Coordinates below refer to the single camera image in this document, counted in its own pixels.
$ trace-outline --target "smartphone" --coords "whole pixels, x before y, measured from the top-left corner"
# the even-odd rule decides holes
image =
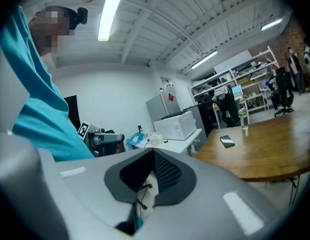
[[[225,148],[235,146],[235,142],[232,141],[232,139],[228,135],[222,136],[219,139],[223,143]]]

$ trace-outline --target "water bottle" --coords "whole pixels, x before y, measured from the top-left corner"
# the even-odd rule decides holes
[[[249,128],[249,121],[247,118],[247,112],[245,107],[241,108],[238,111],[239,119],[240,119],[240,125],[242,130],[247,130]]]

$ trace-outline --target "fluorescent light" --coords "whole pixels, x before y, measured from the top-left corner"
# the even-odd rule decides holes
[[[217,50],[213,51],[210,55],[207,55],[205,58],[203,58],[202,60],[200,60],[199,62],[197,62],[195,65],[191,66],[191,69],[195,69],[196,67],[198,67],[199,65],[201,65],[203,62],[207,61],[208,59],[210,59],[211,57],[213,57],[214,55],[217,54]]]
[[[265,26],[262,26],[262,27],[261,27],[261,30],[266,30],[266,29],[268,29],[268,28],[270,28],[270,27],[273,27],[273,26],[275,26],[275,25],[281,23],[282,20],[283,20],[283,19],[280,18],[280,19],[277,19],[277,20],[275,20],[275,21],[273,21],[273,22],[271,22],[271,23],[268,23],[268,24],[266,24]]]
[[[113,19],[121,0],[106,0],[100,17],[98,41],[107,42],[110,38]]]

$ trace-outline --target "white ceiling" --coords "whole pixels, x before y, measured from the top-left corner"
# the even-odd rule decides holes
[[[104,2],[25,0],[22,7],[29,20],[46,6],[88,9],[87,24],[78,25],[75,35],[66,40],[66,48],[54,56],[58,68],[87,63],[147,66],[153,59],[181,73],[203,54],[228,42],[238,44],[247,33],[259,31],[288,11],[281,0],[121,0],[109,42],[99,42]],[[241,52],[235,45],[227,47]]]

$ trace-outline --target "round table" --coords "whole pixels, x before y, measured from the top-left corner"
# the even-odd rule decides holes
[[[235,146],[225,148],[228,135]],[[197,159],[218,165],[246,182],[289,179],[310,171],[310,113],[299,110],[270,120],[213,130]]]

